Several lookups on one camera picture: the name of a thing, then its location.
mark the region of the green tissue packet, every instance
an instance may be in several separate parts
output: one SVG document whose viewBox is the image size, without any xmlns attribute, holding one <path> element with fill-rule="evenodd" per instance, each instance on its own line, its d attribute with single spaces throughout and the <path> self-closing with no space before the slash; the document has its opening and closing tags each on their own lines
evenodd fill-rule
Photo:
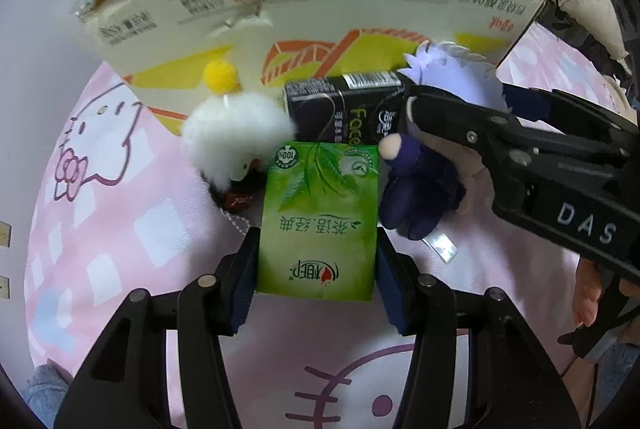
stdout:
<svg viewBox="0 0 640 429">
<path fill-rule="evenodd" d="M 269 166 L 258 292 L 369 301 L 378 225 L 378 148 L 290 142 Z"/>
</svg>

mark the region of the round badge logo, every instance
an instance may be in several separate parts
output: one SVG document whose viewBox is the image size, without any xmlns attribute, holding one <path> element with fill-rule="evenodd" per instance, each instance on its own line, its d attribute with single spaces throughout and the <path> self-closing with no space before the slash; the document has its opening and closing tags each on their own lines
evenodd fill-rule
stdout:
<svg viewBox="0 0 640 429">
<path fill-rule="evenodd" d="M 280 169 L 290 169 L 298 163 L 296 148 L 286 145 L 276 153 L 276 165 Z"/>
</svg>

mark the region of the screw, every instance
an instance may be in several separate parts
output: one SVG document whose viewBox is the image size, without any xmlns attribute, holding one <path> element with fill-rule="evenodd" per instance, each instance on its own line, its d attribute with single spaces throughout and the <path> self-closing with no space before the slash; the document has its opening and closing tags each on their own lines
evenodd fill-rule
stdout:
<svg viewBox="0 0 640 429">
<path fill-rule="evenodd" d="M 490 116 L 489 122 L 493 122 L 498 125 L 505 125 L 507 123 L 507 119 L 503 116 Z"/>
<path fill-rule="evenodd" d="M 217 282 L 218 280 L 216 279 L 216 276 L 211 274 L 201 275 L 198 278 L 198 286 L 200 286 L 201 288 L 212 287 Z"/>
<path fill-rule="evenodd" d="M 129 301 L 132 303 L 139 303 L 146 297 L 146 290 L 143 288 L 136 288 L 129 293 Z"/>
<path fill-rule="evenodd" d="M 502 288 L 494 286 L 492 288 L 489 288 L 489 297 L 491 297 L 494 301 L 502 301 L 505 297 L 507 297 L 507 294 L 504 293 L 504 290 Z"/>
<path fill-rule="evenodd" d="M 420 274 L 418 276 L 418 284 L 425 288 L 433 288 L 438 280 L 431 274 Z"/>
<path fill-rule="evenodd" d="M 516 164 L 523 165 L 524 167 L 531 163 L 530 155 L 524 151 L 518 151 L 517 149 L 509 151 L 509 158 L 516 162 Z"/>
</svg>

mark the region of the pink bow print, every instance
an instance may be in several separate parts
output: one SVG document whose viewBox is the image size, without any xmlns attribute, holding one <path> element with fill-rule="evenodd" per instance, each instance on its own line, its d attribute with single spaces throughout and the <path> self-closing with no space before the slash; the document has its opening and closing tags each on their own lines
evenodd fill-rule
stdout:
<svg viewBox="0 0 640 429">
<path fill-rule="evenodd" d="M 66 184 L 66 197 L 72 202 L 82 186 L 86 174 L 87 158 L 78 158 L 71 148 L 63 151 L 56 167 L 56 181 Z"/>
</svg>

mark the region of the dark purple plush clothing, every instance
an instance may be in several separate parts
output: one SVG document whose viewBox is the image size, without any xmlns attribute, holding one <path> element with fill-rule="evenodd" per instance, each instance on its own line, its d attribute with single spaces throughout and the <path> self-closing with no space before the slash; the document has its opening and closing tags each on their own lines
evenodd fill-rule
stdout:
<svg viewBox="0 0 640 429">
<path fill-rule="evenodd" d="M 409 239 L 422 239 L 450 210 L 456 210 L 465 187 L 455 165 L 440 153 L 401 134 L 402 144 L 391 167 L 380 203 L 380 222 L 386 229 L 406 224 Z"/>
</svg>

